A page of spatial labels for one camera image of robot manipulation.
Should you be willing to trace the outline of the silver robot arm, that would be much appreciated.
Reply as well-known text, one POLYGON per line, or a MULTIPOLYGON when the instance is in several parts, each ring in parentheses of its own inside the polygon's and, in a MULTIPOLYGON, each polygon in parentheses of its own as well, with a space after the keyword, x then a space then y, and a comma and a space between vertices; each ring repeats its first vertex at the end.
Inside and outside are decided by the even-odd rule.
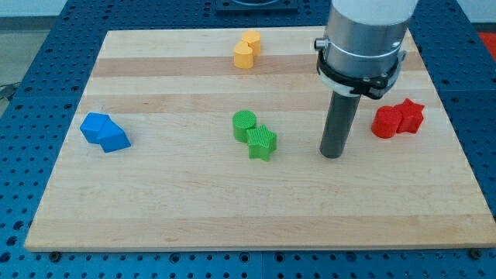
POLYGON ((418 0, 332 0, 323 37, 314 48, 334 71, 375 78, 398 60, 418 0))

